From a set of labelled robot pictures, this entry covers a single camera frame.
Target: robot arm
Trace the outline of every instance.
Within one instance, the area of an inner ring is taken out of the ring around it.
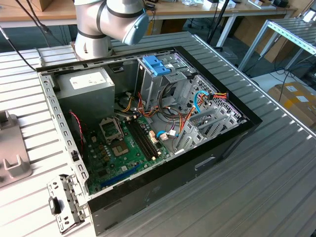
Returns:
[[[75,50],[82,59],[110,56],[110,37],[128,45],[137,44],[148,27],[149,18],[141,0],[75,0],[75,6]]]

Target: gray plastic holder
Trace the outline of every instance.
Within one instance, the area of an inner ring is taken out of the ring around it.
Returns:
[[[31,175],[16,115],[0,111],[0,188]]]

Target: metal rack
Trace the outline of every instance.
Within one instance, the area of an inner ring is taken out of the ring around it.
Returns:
[[[267,20],[258,33],[256,39],[252,43],[251,47],[249,48],[248,52],[246,53],[245,57],[243,58],[242,62],[240,63],[238,67],[239,70],[242,71],[247,65],[250,57],[254,53],[256,47],[260,43],[268,28],[274,30],[275,33],[261,52],[261,55],[264,55],[270,49],[279,34],[301,48],[292,58],[289,64],[285,67],[285,69],[288,69],[304,50],[312,55],[316,54],[315,25],[306,23],[299,18]]]

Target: slotted metal surface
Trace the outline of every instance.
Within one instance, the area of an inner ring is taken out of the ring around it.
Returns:
[[[268,27],[311,54],[316,53],[316,25],[298,18],[271,20]]]
[[[119,54],[183,46],[263,123],[227,160],[103,236],[288,237],[313,232],[316,140],[310,131],[189,33],[146,37],[134,47],[118,41],[113,45]],[[48,64],[75,60],[70,47],[41,51],[47,54],[44,59]],[[29,61],[37,58],[34,50],[23,55]],[[60,236],[50,214],[46,183],[69,170],[40,83],[15,53],[0,54],[0,68],[0,108],[19,117],[33,170],[29,178],[0,190],[0,233],[10,237]],[[66,236],[94,236],[94,230],[86,221]]]

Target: ram slot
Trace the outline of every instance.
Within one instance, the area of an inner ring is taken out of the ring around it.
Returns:
[[[127,129],[135,139],[136,143],[140,147],[141,151],[146,157],[146,160],[150,161],[153,157],[157,158],[158,153],[155,147],[152,145],[149,138],[143,132],[140,124],[136,121],[132,121],[126,124]]]

